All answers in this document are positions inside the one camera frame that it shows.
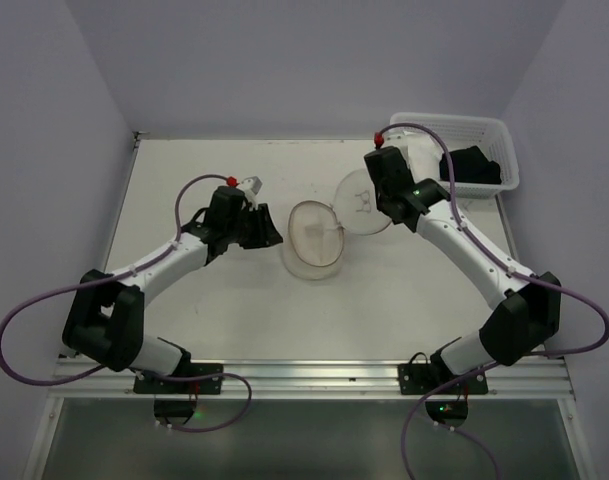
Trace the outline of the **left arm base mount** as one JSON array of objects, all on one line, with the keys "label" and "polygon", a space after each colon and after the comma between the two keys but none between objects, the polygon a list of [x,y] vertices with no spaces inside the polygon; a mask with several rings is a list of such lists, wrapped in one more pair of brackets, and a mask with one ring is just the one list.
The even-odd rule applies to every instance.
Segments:
[{"label": "left arm base mount", "polygon": [[186,425],[197,412],[199,395],[219,395],[223,377],[219,363],[183,363],[171,374],[173,380],[160,374],[138,373],[133,392],[152,395],[156,420]]}]

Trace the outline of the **white bra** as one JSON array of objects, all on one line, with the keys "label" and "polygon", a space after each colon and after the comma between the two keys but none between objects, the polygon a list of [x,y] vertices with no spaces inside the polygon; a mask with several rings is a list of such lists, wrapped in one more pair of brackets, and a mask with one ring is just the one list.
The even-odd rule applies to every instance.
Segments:
[{"label": "white bra", "polygon": [[439,180],[439,164],[442,148],[428,133],[406,132],[407,157],[410,170],[416,182],[425,179]]}]

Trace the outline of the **black bra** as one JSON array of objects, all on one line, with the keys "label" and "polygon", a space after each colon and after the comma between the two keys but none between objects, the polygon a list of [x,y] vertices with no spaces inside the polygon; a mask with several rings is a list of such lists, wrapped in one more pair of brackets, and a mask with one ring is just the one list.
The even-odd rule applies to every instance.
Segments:
[{"label": "black bra", "polygon": [[449,152],[455,182],[499,185],[501,168],[497,162],[489,160],[478,146]]}]

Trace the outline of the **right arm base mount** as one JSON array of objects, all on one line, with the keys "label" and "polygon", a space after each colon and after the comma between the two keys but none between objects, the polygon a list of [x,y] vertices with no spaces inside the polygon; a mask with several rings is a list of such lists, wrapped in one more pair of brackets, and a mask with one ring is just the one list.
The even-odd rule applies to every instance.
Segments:
[{"label": "right arm base mount", "polygon": [[[397,365],[399,390],[405,396],[424,396],[454,378],[445,366],[423,352],[418,352],[407,362]],[[447,399],[427,400],[424,409],[433,422],[457,428],[468,418],[470,397],[488,393],[487,379],[482,373],[441,390],[439,395],[445,395]]]}]

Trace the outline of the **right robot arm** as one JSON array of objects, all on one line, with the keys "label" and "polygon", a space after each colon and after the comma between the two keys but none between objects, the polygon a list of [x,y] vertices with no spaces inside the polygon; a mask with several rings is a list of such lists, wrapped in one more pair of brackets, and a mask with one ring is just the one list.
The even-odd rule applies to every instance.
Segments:
[{"label": "right robot arm", "polygon": [[547,272],[535,275],[517,262],[494,264],[462,230],[473,229],[433,179],[415,181],[401,151],[393,146],[364,157],[380,212],[439,249],[480,292],[491,309],[479,330],[459,337],[430,357],[430,376],[440,383],[493,362],[511,366],[559,330],[561,294]]}]

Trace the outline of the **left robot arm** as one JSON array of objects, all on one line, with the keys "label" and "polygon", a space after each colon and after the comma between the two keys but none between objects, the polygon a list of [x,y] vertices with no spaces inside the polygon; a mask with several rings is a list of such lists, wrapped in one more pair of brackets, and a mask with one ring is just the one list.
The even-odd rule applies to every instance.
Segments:
[{"label": "left robot arm", "polygon": [[140,263],[110,273],[91,270],[80,282],[64,326],[63,343],[120,372],[125,369],[177,376],[190,361],[178,345],[145,332],[145,310],[161,293],[223,255],[231,245],[263,249],[282,243],[261,182],[244,179],[220,186],[203,215],[180,226],[169,242]]}]

